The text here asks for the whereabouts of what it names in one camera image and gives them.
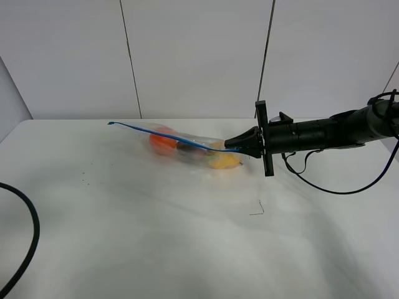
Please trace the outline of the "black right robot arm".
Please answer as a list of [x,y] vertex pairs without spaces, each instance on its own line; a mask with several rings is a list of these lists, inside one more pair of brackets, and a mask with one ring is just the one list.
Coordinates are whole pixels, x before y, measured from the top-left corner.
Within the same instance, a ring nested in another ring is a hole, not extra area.
[[257,125],[224,142],[227,150],[261,158],[265,176],[273,176],[274,154],[354,148],[398,134],[398,103],[372,98],[359,110],[329,118],[295,122],[283,112],[271,120],[265,101],[256,103]]

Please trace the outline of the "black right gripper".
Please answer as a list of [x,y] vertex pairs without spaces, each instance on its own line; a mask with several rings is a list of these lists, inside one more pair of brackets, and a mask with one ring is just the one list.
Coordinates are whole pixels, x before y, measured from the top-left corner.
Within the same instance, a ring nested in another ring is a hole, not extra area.
[[258,127],[261,130],[261,149],[257,148],[258,127],[254,126],[244,133],[226,140],[225,148],[239,148],[238,153],[253,158],[263,158],[265,176],[274,175],[273,154],[286,153],[294,149],[293,125],[294,120],[279,113],[277,121],[269,121],[265,101],[255,103]]

